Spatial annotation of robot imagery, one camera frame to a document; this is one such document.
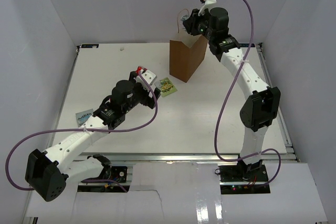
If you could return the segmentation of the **brown paper bag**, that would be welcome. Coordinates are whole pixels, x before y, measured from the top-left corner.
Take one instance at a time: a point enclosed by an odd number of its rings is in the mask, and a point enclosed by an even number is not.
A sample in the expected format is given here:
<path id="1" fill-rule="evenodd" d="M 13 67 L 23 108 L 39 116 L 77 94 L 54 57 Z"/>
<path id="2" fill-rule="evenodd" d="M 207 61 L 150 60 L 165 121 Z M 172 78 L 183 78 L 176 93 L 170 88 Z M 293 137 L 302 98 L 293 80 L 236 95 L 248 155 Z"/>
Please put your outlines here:
<path id="1" fill-rule="evenodd" d="M 187 83 L 205 58 L 207 40 L 201 36 L 189 35 L 182 26 L 190 12 L 181 10 L 177 17 L 177 33 L 169 42 L 169 73 Z"/>

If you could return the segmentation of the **light green snack packet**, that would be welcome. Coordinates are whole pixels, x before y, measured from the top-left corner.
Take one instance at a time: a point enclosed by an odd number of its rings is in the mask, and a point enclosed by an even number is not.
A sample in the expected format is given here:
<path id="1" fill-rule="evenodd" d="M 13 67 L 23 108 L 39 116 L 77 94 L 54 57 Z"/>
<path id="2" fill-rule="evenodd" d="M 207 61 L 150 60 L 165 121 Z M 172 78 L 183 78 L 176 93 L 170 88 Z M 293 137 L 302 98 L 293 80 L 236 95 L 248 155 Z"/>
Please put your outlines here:
<path id="1" fill-rule="evenodd" d="M 177 88 L 168 77 L 156 81 L 155 86 L 161 91 L 162 97 L 165 97 L 177 91 Z"/>

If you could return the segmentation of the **silver blue snack packet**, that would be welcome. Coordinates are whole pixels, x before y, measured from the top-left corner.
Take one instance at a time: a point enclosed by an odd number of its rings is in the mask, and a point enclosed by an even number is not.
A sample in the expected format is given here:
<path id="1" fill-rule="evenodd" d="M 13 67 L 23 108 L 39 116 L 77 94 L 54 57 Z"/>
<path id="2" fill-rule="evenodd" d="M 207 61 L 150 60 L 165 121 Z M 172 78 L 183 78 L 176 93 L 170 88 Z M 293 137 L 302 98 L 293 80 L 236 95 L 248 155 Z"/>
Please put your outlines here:
<path id="1" fill-rule="evenodd" d="M 87 121 L 87 119 L 89 119 L 92 115 L 93 115 L 93 109 L 88 109 L 88 110 L 76 113 L 77 125 L 79 127 L 82 126 Z"/>

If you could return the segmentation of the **grey blue snack packet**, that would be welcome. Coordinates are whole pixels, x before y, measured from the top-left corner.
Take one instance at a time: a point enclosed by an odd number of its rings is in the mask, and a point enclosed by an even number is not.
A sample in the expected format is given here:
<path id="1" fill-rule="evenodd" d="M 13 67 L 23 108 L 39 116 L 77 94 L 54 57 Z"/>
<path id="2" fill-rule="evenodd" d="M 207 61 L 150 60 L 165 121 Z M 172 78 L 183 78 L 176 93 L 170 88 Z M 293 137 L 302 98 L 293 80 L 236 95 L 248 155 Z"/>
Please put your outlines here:
<path id="1" fill-rule="evenodd" d="M 186 30 L 185 24 L 184 24 L 186 20 L 188 20 L 187 15 L 184 15 L 180 18 L 180 28 L 183 29 L 183 30 Z"/>

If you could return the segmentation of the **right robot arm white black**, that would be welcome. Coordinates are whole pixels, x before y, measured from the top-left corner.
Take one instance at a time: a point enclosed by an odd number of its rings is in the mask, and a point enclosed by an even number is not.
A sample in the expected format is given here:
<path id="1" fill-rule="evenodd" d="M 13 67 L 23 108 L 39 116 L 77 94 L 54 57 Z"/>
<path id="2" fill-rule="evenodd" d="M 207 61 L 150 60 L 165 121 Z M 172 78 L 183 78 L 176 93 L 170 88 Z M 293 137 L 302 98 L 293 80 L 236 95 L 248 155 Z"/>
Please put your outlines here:
<path id="1" fill-rule="evenodd" d="M 247 182 L 262 167 L 261 149 L 268 128 L 277 117 L 280 90 L 271 87 L 244 58 L 246 53 L 229 34 L 228 12 L 221 7 L 193 9 L 183 26 L 192 36 L 202 35 L 208 40 L 210 51 L 226 67 L 239 85 L 245 103 L 239 112 L 245 127 L 243 147 L 238 155 L 237 175 Z"/>

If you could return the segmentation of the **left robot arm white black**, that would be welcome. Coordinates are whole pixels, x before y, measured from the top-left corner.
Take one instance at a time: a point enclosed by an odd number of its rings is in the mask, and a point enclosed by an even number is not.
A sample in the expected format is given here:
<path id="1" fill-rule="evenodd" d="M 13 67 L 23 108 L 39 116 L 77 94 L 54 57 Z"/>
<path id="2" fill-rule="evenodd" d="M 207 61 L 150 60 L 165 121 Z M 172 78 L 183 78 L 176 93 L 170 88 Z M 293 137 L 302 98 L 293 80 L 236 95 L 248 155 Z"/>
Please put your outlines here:
<path id="1" fill-rule="evenodd" d="M 117 132 L 126 114 L 138 104 L 156 109 L 160 90 L 151 89 L 155 80 L 156 74 L 146 68 L 132 71 L 127 80 L 117 82 L 111 95 L 81 127 L 58 144 L 29 154 L 25 180 L 44 201 L 55 200 L 67 184 L 106 182 L 112 177 L 111 162 L 101 154 L 88 156 L 85 161 L 74 160 L 97 140 Z"/>

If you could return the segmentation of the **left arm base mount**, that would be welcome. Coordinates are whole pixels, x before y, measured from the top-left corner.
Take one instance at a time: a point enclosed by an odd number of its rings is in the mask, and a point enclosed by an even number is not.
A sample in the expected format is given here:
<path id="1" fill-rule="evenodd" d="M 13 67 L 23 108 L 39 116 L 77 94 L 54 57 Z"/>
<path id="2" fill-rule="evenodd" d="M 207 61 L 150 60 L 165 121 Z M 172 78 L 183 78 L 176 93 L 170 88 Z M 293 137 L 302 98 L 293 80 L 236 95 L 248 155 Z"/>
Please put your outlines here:
<path id="1" fill-rule="evenodd" d="M 125 183 L 127 181 L 127 171 L 126 166 L 113 166 L 111 161 L 101 154 L 95 154 L 93 156 L 88 156 L 88 159 L 92 157 L 98 160 L 102 165 L 102 171 L 98 177 L 88 178 L 83 180 L 83 183 L 106 183 L 107 187 L 111 187 L 113 184 L 118 185 L 123 191 L 120 183 Z"/>

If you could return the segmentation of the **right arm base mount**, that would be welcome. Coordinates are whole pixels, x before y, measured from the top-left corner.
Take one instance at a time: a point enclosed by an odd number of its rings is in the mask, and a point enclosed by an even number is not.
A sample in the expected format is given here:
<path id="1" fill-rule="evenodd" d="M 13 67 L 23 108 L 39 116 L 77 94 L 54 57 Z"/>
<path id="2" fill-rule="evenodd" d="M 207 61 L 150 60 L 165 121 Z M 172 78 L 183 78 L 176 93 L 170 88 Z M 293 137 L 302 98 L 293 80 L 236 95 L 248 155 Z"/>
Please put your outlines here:
<path id="1" fill-rule="evenodd" d="M 265 165 L 245 173 L 240 165 L 222 165 L 214 170 L 219 176 L 222 195 L 269 194 L 268 173 Z"/>

